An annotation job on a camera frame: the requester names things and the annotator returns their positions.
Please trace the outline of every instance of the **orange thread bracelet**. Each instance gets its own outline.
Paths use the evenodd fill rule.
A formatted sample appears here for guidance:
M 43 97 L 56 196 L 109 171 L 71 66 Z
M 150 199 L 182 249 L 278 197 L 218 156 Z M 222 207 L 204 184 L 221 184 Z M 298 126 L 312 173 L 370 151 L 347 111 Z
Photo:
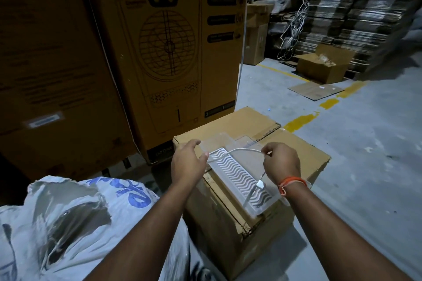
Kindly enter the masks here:
M 302 178 L 299 178 L 299 177 L 287 177 L 282 182 L 280 182 L 280 184 L 278 185 L 278 190 L 280 191 L 280 194 L 283 197 L 286 196 L 286 190 L 284 189 L 284 187 L 287 187 L 289 184 L 291 184 L 293 182 L 301 182 L 301 183 L 303 183 L 305 185 L 305 187 L 308 187 L 308 184 Z

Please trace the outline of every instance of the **tangled wires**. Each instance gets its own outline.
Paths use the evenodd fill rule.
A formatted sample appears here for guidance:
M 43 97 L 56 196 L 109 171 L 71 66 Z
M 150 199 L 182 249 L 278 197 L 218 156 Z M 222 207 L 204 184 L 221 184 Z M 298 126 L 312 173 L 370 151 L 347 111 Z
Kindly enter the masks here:
M 298 43 L 299 34 L 305 24 L 308 6 L 309 2 L 307 0 L 302 0 L 302 5 L 298 12 L 288 12 L 283 15 L 282 19 L 290 20 L 290 23 L 286 31 L 280 36 L 282 43 L 280 52 L 277 55 L 278 60 L 289 60 L 293 56 L 293 49 Z M 285 36 L 288 31 L 290 31 L 290 36 Z

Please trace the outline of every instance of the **left hand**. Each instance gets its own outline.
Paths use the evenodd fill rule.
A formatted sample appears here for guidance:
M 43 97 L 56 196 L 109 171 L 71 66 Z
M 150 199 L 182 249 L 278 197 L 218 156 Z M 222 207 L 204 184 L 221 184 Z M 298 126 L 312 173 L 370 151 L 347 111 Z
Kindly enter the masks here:
M 193 187 L 204 175 L 209 153 L 196 157 L 194 149 L 200 143 L 201 140 L 192 139 L 187 144 L 181 144 L 174 152 L 171 161 L 171 180 L 174 184 L 183 182 Z

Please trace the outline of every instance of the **air cooler illustration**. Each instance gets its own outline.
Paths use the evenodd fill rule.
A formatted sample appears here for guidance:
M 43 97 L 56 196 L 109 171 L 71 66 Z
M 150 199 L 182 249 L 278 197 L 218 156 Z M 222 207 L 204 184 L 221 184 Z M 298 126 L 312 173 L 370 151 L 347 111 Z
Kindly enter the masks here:
M 200 115 L 200 0 L 119 0 L 138 83 L 157 132 Z

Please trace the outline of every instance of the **clear plastic tray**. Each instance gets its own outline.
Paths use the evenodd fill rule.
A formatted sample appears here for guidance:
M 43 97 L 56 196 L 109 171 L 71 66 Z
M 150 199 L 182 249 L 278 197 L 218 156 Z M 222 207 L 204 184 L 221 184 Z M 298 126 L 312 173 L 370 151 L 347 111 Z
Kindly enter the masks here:
M 202 141 L 200 147 L 203 151 L 210 152 L 209 165 L 252 218 L 260 215 L 280 199 L 277 186 L 266 175 L 262 177 L 265 173 L 263 154 L 238 150 L 220 160 L 212 161 L 236 148 L 261 150 L 262 146 L 255 140 L 248 136 L 234 140 L 226 133 L 219 133 Z M 264 182 L 264 188 L 255 188 L 246 203 L 248 194 L 260 179 Z

